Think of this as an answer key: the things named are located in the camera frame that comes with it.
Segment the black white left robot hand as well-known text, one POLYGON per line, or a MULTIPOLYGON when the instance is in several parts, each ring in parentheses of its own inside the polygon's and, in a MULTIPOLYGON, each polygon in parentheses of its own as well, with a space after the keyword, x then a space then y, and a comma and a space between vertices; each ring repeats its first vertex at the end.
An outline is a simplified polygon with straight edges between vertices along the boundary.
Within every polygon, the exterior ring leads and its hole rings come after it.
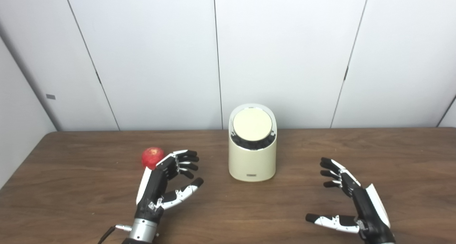
POLYGON ((178 150, 153 163, 152 170, 146 167, 136 198, 134 218, 159 224, 165 210, 181 204, 194 194, 204 183, 202 178, 194 178, 191 172, 198 170, 198 166, 195 165, 198 161, 196 151, 178 150), (168 182, 178 175, 184 175, 193 181, 184 187, 167 192, 168 182))

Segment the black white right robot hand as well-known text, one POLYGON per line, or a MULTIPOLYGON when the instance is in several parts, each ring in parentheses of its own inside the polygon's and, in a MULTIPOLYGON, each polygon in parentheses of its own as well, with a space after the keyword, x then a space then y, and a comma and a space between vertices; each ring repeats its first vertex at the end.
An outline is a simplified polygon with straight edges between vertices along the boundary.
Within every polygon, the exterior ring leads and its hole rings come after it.
POLYGON ((336 231, 358 234, 365 244, 395 244, 389 216, 374 184, 363 187, 353 174, 333 159, 322 157, 322 176, 331 177, 325 188, 337 187, 351 198, 357 216, 306 214, 306 221, 336 231))

